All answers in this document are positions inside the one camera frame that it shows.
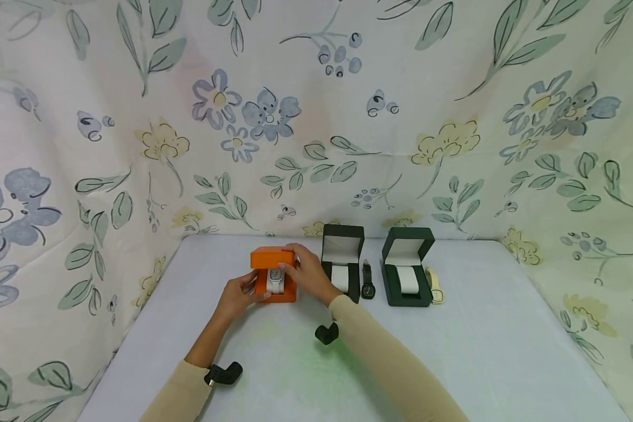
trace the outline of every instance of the floral fabric backdrop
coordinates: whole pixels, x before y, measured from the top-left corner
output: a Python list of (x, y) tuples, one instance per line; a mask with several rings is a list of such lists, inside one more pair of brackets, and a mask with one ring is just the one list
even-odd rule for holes
[(0, 0), (0, 421), (189, 234), (501, 239), (633, 420), (633, 0)]

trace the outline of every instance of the hand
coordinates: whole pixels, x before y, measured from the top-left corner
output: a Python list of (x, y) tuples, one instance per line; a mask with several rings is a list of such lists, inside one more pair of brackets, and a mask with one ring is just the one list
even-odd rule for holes
[(289, 243), (284, 246), (284, 250), (295, 252), (300, 263), (297, 268), (287, 263), (280, 263), (280, 268), (305, 292), (319, 299), (327, 307), (333, 299), (342, 294), (331, 284), (317, 255), (309, 252), (309, 249), (299, 243)]
[(258, 276), (258, 270), (253, 270), (249, 274), (229, 280), (220, 295), (218, 306), (211, 319), (220, 319), (224, 323), (231, 324), (244, 313), (249, 305), (270, 297), (270, 292), (249, 294), (256, 284), (256, 276)]

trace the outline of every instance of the person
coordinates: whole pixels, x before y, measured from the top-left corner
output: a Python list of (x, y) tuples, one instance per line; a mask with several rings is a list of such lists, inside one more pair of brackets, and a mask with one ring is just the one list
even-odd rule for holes
[[(316, 254), (297, 243), (299, 259), (293, 267), (281, 264), (303, 292), (319, 299), (338, 323), (339, 339), (361, 359), (406, 422), (468, 422), (466, 415), (441, 383), (398, 339), (361, 306), (331, 284)], [(229, 280), (213, 316), (184, 360), (148, 406), (140, 422), (192, 422), (209, 398), (205, 382), (229, 325), (251, 304), (269, 293), (251, 295), (257, 271)]]

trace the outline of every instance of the open watch box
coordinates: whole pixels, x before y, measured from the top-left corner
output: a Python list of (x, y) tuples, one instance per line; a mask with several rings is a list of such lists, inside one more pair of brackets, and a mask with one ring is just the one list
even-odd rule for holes
[(363, 241), (364, 231), (361, 226), (324, 226), (321, 267), (331, 283), (354, 303), (359, 302), (361, 291), (359, 259)]
[(434, 244), (428, 227), (392, 227), (382, 249), (382, 279), (393, 307), (427, 307), (433, 296), (422, 260)]

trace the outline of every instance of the right hand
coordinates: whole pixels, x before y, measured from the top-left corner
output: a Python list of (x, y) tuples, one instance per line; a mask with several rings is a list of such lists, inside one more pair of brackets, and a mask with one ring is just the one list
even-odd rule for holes
[(284, 250), (291, 250), (298, 255), (300, 263), (297, 268), (291, 266), (291, 263), (280, 263), (280, 268), (284, 270), (301, 289), (319, 299), (327, 307), (331, 304), (333, 299), (342, 294), (342, 292), (331, 284), (316, 254), (310, 252), (309, 249), (299, 243), (289, 243), (284, 246)]

